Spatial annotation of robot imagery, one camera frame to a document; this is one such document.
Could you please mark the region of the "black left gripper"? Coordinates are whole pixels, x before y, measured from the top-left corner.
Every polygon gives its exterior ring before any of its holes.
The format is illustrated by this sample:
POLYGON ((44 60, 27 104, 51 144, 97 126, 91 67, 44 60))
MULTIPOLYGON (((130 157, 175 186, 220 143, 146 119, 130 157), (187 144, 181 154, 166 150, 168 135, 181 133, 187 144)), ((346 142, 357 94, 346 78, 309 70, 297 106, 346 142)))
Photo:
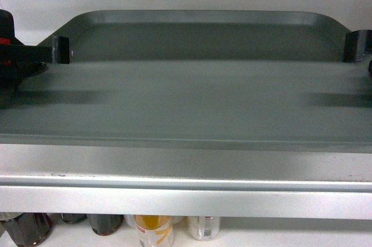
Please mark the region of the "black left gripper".
POLYGON ((11 61, 1 62, 1 95, 16 92, 23 80, 45 72, 46 63, 70 63, 69 38, 53 35, 51 46, 21 45, 15 37, 13 15, 3 9, 0 10, 0 38, 1 60, 11 61))

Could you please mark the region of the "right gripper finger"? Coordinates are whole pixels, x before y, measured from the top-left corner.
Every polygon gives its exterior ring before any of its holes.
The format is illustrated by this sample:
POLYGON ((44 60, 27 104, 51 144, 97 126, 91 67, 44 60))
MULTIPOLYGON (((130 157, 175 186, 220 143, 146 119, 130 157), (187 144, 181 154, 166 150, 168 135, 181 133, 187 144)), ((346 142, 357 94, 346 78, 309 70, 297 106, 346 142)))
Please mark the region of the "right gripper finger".
POLYGON ((368 72, 369 72, 369 76, 372 77, 372 60, 369 63, 368 72))
POLYGON ((351 31, 345 36, 344 63, 371 61, 371 30, 351 31))

